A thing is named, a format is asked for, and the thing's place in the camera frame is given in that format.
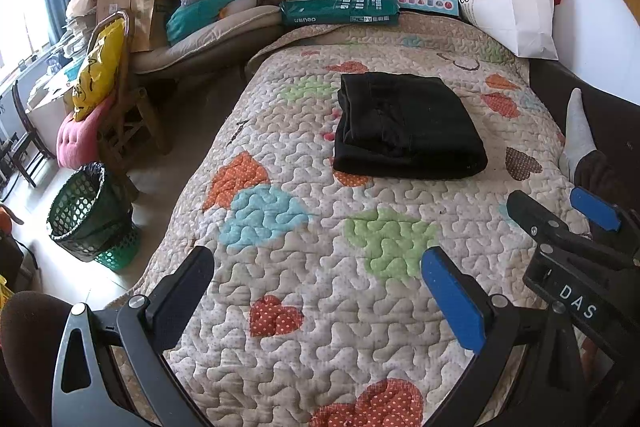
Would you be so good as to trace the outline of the grey sock foot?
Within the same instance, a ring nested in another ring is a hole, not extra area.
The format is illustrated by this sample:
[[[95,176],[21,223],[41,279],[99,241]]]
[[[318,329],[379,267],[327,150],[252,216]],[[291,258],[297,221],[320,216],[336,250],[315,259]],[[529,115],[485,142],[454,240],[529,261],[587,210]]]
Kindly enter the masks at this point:
[[[597,147],[582,103],[582,90],[575,88],[567,103],[565,143],[559,160],[564,176],[574,181],[578,164],[594,150]]]

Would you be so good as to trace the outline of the wooden chair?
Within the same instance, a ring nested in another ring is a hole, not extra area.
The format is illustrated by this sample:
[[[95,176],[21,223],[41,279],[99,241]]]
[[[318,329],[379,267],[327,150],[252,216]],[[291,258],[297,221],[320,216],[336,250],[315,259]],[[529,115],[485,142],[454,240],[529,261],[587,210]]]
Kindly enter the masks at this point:
[[[101,20],[94,28],[89,46],[92,48],[102,31],[116,22],[122,22],[124,42],[120,61],[115,72],[114,103],[100,119],[98,127],[98,152],[100,161],[126,191],[130,202],[139,195],[137,187],[127,174],[134,153],[134,138],[141,138],[142,131],[161,154],[168,154],[171,145],[168,136],[153,108],[148,92],[133,86],[129,80],[129,59],[134,23],[127,10],[118,10]]]

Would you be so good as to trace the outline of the teal folded cloth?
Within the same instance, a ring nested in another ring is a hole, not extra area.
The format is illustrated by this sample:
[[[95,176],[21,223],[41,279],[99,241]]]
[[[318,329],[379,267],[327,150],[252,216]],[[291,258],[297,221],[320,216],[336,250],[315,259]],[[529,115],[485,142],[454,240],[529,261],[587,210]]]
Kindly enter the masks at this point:
[[[235,0],[200,0],[188,5],[180,5],[166,23],[166,36],[174,46],[219,18],[221,10]]]

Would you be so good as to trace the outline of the brown trouser leg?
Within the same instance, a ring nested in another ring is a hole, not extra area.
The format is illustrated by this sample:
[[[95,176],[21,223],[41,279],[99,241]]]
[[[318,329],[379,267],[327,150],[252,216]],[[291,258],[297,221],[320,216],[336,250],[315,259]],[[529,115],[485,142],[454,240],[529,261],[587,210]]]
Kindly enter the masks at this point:
[[[631,191],[624,187],[608,158],[600,150],[593,150],[578,161],[574,184],[609,204],[625,210],[639,209],[637,202],[631,198]]]

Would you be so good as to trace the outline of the light blue shapes box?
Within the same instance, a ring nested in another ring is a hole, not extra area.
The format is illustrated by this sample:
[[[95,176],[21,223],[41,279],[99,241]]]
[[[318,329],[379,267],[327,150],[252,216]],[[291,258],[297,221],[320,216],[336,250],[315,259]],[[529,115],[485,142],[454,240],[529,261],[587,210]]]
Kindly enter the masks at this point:
[[[460,17],[458,0],[396,0],[402,10]]]

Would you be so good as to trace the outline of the green long box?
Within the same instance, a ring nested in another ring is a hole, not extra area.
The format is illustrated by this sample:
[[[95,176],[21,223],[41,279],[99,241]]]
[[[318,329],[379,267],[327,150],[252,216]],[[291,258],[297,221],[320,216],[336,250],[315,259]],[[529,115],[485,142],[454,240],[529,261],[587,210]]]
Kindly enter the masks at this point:
[[[397,0],[288,0],[280,3],[280,10],[288,26],[399,22]]]

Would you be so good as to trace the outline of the quilted heart pattern bedspread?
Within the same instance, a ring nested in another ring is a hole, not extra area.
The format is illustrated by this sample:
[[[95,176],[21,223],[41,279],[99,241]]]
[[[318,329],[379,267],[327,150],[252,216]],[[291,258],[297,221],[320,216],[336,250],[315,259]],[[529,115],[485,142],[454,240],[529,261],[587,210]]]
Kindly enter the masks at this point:
[[[165,358],[216,426],[420,426],[471,361],[420,274],[440,246],[485,291],[538,305],[534,244],[506,212],[520,190],[575,233],[563,135],[528,64],[477,28],[405,13],[395,26],[307,26],[250,63],[254,76],[186,184],[139,282],[147,294],[195,246],[212,283]],[[437,77],[484,142],[459,181],[333,167],[345,74]]]

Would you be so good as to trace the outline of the yellow plastic bag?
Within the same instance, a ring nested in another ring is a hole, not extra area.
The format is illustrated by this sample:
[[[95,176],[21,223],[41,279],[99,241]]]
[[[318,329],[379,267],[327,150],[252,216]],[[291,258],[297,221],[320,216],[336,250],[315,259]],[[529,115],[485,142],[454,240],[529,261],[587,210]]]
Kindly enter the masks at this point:
[[[115,86],[115,72],[125,42],[125,22],[119,17],[98,33],[85,56],[73,87],[74,119],[82,121],[105,100]]]

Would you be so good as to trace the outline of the green mesh waste basket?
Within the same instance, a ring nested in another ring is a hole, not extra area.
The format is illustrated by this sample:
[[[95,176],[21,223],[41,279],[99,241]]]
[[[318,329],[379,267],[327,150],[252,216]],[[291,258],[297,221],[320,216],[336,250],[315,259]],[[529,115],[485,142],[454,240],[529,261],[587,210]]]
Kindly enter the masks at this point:
[[[50,239],[64,251],[114,272],[125,269],[140,248],[128,194],[100,162],[68,178],[52,202],[47,226]]]

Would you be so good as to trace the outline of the black pants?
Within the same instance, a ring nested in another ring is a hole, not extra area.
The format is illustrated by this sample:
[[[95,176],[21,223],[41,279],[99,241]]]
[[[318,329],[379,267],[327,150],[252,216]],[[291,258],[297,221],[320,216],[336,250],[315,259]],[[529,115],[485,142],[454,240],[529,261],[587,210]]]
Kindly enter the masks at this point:
[[[437,77],[341,75],[333,167],[358,176],[459,180],[488,165],[460,98]]]

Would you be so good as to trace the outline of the pink cushion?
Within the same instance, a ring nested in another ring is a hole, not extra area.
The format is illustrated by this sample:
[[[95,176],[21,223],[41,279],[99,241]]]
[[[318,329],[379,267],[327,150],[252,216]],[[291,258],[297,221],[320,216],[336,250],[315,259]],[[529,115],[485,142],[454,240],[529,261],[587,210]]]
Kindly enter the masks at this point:
[[[61,168],[78,170],[99,160],[98,132],[103,119],[115,102],[111,94],[96,106],[82,121],[69,113],[58,128],[56,159]]]

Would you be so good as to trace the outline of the brown paper bag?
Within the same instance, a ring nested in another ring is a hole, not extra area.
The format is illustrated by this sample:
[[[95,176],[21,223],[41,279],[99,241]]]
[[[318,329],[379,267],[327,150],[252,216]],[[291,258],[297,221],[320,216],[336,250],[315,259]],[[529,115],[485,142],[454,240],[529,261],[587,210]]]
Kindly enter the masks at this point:
[[[166,0],[131,0],[134,14],[134,35],[131,52],[149,52],[166,46]]]

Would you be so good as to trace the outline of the beige lounge chair cushion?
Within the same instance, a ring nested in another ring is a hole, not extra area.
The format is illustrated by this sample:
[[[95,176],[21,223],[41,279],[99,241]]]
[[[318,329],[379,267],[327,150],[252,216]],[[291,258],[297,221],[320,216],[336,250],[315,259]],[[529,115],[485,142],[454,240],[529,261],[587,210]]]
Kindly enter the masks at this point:
[[[253,30],[278,26],[280,23],[281,12],[277,6],[255,6],[217,20],[195,31],[174,46],[132,54],[129,61],[130,70],[139,75],[160,72],[188,58],[200,55],[208,49],[216,48],[218,44],[231,38],[242,36]]]

